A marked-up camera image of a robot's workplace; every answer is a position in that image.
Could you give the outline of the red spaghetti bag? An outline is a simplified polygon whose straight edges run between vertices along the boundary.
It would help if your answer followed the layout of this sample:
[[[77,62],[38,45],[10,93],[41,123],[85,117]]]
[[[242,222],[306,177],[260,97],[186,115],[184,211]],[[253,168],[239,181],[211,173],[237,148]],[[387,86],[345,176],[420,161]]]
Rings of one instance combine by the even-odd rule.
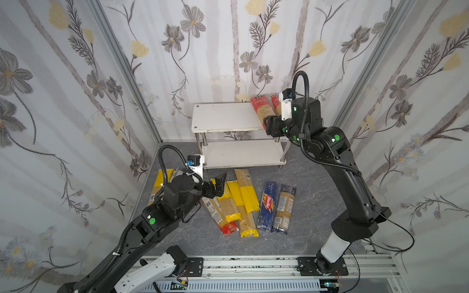
[[[253,97],[250,99],[252,106],[258,116],[264,130],[266,130],[266,125],[264,123],[264,119],[268,116],[276,115],[274,112],[268,98],[266,95]]]
[[[282,114],[282,104],[280,102],[280,99],[279,99],[278,95],[272,94],[271,95],[271,101],[272,101],[272,105],[275,109],[276,114],[281,115]]]

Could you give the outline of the short yellow Pastatime bag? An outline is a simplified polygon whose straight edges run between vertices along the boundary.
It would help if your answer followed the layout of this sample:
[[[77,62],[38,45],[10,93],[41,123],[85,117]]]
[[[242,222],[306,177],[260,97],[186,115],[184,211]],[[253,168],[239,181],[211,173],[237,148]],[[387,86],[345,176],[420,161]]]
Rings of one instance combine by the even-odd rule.
[[[225,183],[223,195],[216,197],[215,200],[221,208],[227,223],[241,220],[241,213],[238,210],[227,183]]]

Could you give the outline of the red slim spaghetti pack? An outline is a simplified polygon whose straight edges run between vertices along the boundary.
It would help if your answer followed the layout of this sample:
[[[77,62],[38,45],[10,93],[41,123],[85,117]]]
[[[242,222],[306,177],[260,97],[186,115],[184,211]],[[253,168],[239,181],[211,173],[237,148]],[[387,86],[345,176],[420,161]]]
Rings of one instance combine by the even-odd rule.
[[[227,222],[221,206],[216,199],[202,198],[202,203],[210,213],[212,219],[224,235],[235,233],[239,230],[235,222]]]

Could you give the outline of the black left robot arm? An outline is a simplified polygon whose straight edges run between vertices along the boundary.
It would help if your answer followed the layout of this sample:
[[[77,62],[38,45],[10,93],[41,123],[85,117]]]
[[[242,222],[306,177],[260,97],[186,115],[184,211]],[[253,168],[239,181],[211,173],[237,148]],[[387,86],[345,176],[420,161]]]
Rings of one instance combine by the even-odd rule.
[[[173,180],[168,179],[164,163],[166,150],[176,152],[184,165],[183,174]],[[91,273],[78,282],[63,284],[60,293],[136,293],[157,278],[184,273],[188,257],[177,245],[140,269],[132,271],[131,268],[180,223],[189,222],[190,213],[200,208],[203,198],[223,196],[227,174],[222,173],[213,181],[203,180],[202,156],[184,156],[173,145],[161,146],[157,157],[163,183],[153,204],[125,227],[115,249]]]

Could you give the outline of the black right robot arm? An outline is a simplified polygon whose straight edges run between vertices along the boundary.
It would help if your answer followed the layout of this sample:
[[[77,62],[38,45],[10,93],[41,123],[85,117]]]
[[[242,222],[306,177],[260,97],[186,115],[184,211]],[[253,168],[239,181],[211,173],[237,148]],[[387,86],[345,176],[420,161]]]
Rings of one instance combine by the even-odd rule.
[[[324,127],[321,103],[310,98],[307,74],[297,72],[282,95],[288,106],[282,108],[282,115],[264,118],[267,135],[286,137],[309,161],[323,166],[346,206],[332,222],[332,232],[314,260],[301,265],[312,275],[332,275],[343,267],[344,253],[351,244],[373,236],[380,223],[390,221],[392,212],[369,190],[345,133],[335,126]]]

